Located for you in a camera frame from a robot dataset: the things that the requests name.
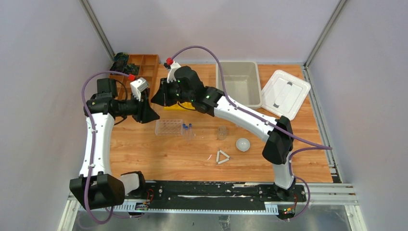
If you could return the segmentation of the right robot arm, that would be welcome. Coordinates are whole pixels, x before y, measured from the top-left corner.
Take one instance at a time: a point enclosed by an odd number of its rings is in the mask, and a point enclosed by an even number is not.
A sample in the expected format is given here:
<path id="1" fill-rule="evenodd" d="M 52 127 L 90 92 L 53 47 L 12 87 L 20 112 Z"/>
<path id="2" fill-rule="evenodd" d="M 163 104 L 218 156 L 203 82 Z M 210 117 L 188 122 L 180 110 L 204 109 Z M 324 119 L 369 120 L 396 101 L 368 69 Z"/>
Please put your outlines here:
<path id="1" fill-rule="evenodd" d="M 239 104 L 215 87 L 205 86 L 189 66 L 182 66 L 162 78 L 152 103 L 169 107 L 191 103 L 193 108 L 213 117 L 232 122 L 265 142 L 262 156 L 272 164 L 275 174 L 272 193 L 281 201 L 294 195 L 295 178 L 290 171 L 293 130 L 289 119 L 275 119 Z"/>

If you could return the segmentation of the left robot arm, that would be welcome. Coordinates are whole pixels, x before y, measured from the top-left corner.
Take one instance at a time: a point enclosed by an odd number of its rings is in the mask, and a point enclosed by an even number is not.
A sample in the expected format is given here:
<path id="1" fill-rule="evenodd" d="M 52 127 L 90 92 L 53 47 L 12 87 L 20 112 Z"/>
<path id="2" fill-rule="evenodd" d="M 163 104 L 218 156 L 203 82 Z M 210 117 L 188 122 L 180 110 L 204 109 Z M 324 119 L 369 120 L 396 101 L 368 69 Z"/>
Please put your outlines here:
<path id="1" fill-rule="evenodd" d="M 141 199 L 147 194 L 147 185 L 140 171 L 112 175 L 110 168 L 111 134 L 117 117 L 131 116 L 139 123 L 158 120 L 160 116 L 150 107 L 149 84 L 139 78 L 130 83 L 132 95 L 118 100 L 116 80 L 97 80 L 97 93 L 86 101 L 87 144 L 85 158 L 78 178 L 71 179 L 71 193 L 89 209 L 121 205 L 131 194 Z"/>

